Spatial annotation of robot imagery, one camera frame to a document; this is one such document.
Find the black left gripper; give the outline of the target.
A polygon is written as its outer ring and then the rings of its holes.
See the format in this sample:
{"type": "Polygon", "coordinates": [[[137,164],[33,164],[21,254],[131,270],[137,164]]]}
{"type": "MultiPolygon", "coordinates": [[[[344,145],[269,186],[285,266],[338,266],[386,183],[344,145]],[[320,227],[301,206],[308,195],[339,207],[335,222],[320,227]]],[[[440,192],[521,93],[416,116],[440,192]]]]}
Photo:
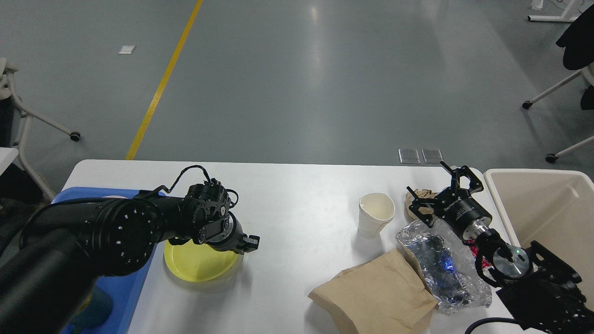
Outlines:
{"type": "Polygon", "coordinates": [[[205,241],[215,251],[232,251],[239,254],[258,250],[259,242],[260,236],[245,235],[234,214],[230,214],[230,217],[225,221],[223,232],[205,241]]]}

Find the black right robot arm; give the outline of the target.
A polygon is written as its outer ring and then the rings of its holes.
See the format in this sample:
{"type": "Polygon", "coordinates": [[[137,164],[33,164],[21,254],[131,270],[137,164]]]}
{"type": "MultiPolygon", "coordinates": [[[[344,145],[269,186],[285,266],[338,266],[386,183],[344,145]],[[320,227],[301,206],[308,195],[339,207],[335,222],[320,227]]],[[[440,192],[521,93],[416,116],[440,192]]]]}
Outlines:
{"type": "Polygon", "coordinates": [[[450,175],[450,185],[433,198],[422,198],[407,187],[412,197],[409,210],[428,228],[442,220],[462,243],[473,242],[478,277],[496,288],[511,314],[475,321],[467,334],[488,323],[510,323],[548,334],[591,334],[594,314],[578,288],[579,273],[537,241],[527,249],[505,242],[490,226],[492,214],[473,198],[484,190],[482,181],[468,166],[453,168],[444,161],[440,165],[450,175]]]}

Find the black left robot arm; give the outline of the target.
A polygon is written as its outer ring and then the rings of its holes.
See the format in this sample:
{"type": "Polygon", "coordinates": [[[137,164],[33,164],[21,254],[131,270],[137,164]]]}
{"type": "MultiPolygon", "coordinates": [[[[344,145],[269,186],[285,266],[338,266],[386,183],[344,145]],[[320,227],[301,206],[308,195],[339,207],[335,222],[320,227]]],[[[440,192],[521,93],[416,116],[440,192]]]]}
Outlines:
{"type": "Polygon", "coordinates": [[[1,267],[1,332],[59,334],[100,277],[141,270],[164,241],[238,255],[257,250],[260,237],[244,233],[232,213],[235,190],[199,169],[203,182],[183,197],[171,195],[176,179],[130,199],[70,199],[37,211],[1,267]]]}

